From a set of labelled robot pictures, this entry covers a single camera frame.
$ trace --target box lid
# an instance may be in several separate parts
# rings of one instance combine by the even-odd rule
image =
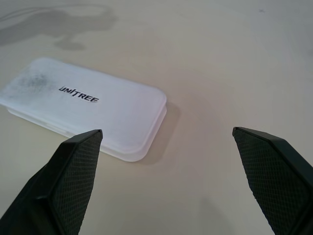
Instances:
[[[166,114],[157,88],[49,58],[8,84],[0,104],[67,137],[102,129],[101,151],[129,162],[146,155]]]

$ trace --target unitree logo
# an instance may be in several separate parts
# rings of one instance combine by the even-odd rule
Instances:
[[[87,94],[84,94],[82,92],[78,92],[76,89],[70,89],[70,88],[67,88],[65,86],[62,86],[59,91],[62,91],[62,92],[66,92],[66,93],[69,93],[71,94],[72,97],[76,96],[77,98],[82,98],[84,100],[87,100],[87,101],[90,101],[90,102],[97,102],[99,99],[96,98],[96,97],[93,97],[91,95],[87,95]]]

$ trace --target plastic box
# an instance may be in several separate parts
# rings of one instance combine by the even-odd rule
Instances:
[[[66,137],[102,129],[100,151],[142,159],[166,114],[154,87],[49,58],[33,61],[0,92],[14,115]]]

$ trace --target diamond pattern grip surface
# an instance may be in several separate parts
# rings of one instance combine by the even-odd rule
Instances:
[[[80,143],[52,194],[52,204],[67,235],[77,235],[93,188],[101,133]]]
[[[271,145],[236,130],[249,187],[276,235],[288,235],[309,203],[310,193]]]

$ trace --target white table surface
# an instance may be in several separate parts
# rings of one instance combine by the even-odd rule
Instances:
[[[273,234],[231,132],[270,132],[313,164],[312,0],[0,6],[0,88],[47,56],[167,94],[168,113],[143,160],[100,153],[81,235]],[[65,139],[0,107],[0,214]]]

